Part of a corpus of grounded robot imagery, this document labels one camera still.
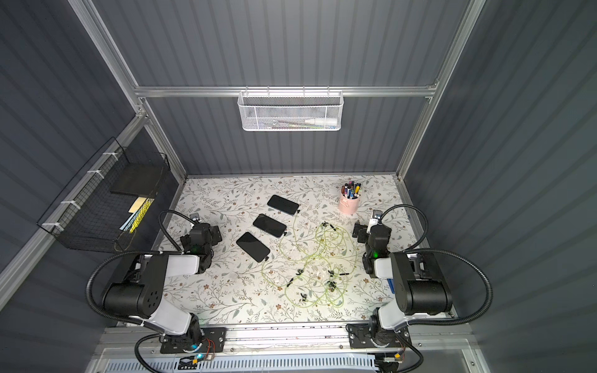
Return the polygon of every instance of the phone screen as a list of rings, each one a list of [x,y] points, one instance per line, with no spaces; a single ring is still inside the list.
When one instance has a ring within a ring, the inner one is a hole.
[[[246,232],[238,240],[236,240],[236,244],[258,263],[261,263],[269,255],[269,249],[267,246],[263,245],[261,241],[256,239],[255,236],[249,232]]]
[[[286,231],[285,224],[282,224],[279,221],[263,214],[259,214],[255,221],[253,221],[253,225],[277,238],[282,237]]]
[[[286,212],[288,215],[294,215],[299,209],[299,204],[278,195],[273,195],[267,202],[267,205],[276,210]]]

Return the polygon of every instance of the metal bracket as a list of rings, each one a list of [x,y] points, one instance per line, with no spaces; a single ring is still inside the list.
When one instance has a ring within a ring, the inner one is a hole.
[[[44,227],[56,227],[61,232],[64,230],[60,223],[42,223],[41,225],[43,225]]]
[[[76,201],[73,199],[72,201],[62,201],[61,204],[71,204],[73,205],[77,210],[81,209],[81,206],[79,206],[79,204],[76,203]]]
[[[391,330],[379,331],[375,340],[371,338],[369,324],[346,324],[346,331],[350,339],[351,349],[395,348],[398,350],[403,347],[396,338],[394,331]],[[404,328],[404,335],[411,342],[407,328]]]
[[[202,328],[204,337],[214,343],[213,352],[222,352],[224,350],[224,342],[226,340],[226,328]],[[186,346],[186,343],[180,344],[177,342],[177,336],[171,335],[164,337],[160,353],[184,353],[181,346]],[[208,344],[199,346],[195,353],[206,353]]]
[[[98,174],[102,179],[104,179],[104,175],[101,174],[101,170],[99,169],[92,169],[91,171],[87,171],[88,174]]]

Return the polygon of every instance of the black wire basket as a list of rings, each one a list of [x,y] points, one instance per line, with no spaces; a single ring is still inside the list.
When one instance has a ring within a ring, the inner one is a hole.
[[[110,253],[131,249],[170,170],[167,156],[158,152],[118,147],[102,157],[100,167],[87,172],[83,188],[61,201],[65,186],[37,222],[66,248]],[[137,198],[146,199],[129,212]],[[51,213],[53,206],[58,208]]]

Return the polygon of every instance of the mesh basket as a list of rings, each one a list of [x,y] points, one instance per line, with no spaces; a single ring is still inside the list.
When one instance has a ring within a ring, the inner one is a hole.
[[[129,208],[137,200],[137,196],[116,194],[111,188],[122,175],[131,172],[132,167],[145,166],[154,168],[158,177],[148,187],[150,192],[144,196],[146,200],[138,213],[132,214]],[[139,240],[140,244],[146,239],[143,237],[144,233],[139,233],[139,227],[146,222],[143,218],[152,206],[169,169],[165,154],[119,147],[97,171],[91,171],[91,178],[72,201],[62,202],[68,203],[64,204],[56,220],[47,223],[50,213],[48,208],[38,220],[38,226],[69,249],[100,252],[129,250],[136,245],[133,241],[137,236],[143,238]]]
[[[245,131],[338,131],[342,118],[342,92],[317,96],[238,95]]]

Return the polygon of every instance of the black mounting plate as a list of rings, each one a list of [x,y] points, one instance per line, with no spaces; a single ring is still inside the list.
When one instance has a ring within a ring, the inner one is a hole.
[[[202,330],[204,333],[204,338],[212,340],[216,345],[215,352],[222,352],[224,350],[224,342],[226,340],[226,328],[202,328]],[[166,338],[167,341],[163,342],[162,347],[159,349],[160,353],[185,353],[183,351],[183,347],[177,343],[176,337],[172,338],[172,336],[167,336]],[[207,345],[207,343],[203,343],[203,345],[195,353],[206,353]]]
[[[376,342],[373,343],[371,340],[371,334],[369,331],[369,324],[346,324],[346,330],[348,331],[350,348],[351,349],[378,349],[378,348],[396,348],[399,350],[402,345],[396,334],[391,330],[382,329],[377,332]],[[404,328],[401,330],[402,333],[408,331]],[[410,336],[407,337],[409,343],[412,343]]]

